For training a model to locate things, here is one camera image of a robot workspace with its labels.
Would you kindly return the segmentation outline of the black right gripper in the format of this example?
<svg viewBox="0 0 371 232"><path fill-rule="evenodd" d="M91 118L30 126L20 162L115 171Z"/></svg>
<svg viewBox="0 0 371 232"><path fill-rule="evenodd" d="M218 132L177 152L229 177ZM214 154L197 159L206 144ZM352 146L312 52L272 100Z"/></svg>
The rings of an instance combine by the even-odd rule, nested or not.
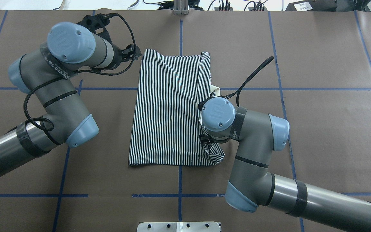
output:
<svg viewBox="0 0 371 232"><path fill-rule="evenodd" d="M230 141L230 137L226 135L228 131L206 131L204 134L199 135L201 146L208 146L210 144L218 143L224 144Z"/></svg>

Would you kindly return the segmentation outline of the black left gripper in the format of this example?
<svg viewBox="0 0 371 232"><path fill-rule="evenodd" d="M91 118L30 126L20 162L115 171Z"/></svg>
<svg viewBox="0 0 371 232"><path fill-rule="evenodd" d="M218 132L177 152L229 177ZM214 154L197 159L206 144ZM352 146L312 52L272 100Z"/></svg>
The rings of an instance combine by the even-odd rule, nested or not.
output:
<svg viewBox="0 0 371 232"><path fill-rule="evenodd" d="M109 69L116 69L122 62L130 62L132 60L138 60L141 57L141 51L138 46L128 45L124 50L121 50L118 46L112 45L113 58L109 64Z"/></svg>

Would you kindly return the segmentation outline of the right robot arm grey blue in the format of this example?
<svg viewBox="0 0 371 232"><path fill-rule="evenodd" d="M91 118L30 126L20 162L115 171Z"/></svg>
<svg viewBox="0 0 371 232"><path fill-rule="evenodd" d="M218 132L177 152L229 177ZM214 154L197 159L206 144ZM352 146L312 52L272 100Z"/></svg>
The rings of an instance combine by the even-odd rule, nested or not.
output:
<svg viewBox="0 0 371 232"><path fill-rule="evenodd" d="M371 95L288 93L286 107L213 98L203 124L230 153L226 202L371 232Z"/></svg>

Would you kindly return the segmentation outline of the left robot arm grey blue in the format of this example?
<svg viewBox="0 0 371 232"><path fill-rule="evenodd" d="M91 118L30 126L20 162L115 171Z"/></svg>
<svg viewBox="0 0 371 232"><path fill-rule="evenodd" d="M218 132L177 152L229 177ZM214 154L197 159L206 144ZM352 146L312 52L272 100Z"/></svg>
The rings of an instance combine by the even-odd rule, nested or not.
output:
<svg viewBox="0 0 371 232"><path fill-rule="evenodd" d="M116 69L133 62L140 50L133 43L120 50L111 41L81 24L54 25L40 48L13 62L9 79L26 94L26 121L0 137L0 177L67 144L78 147L99 133L70 79L88 66L89 73Z"/></svg>

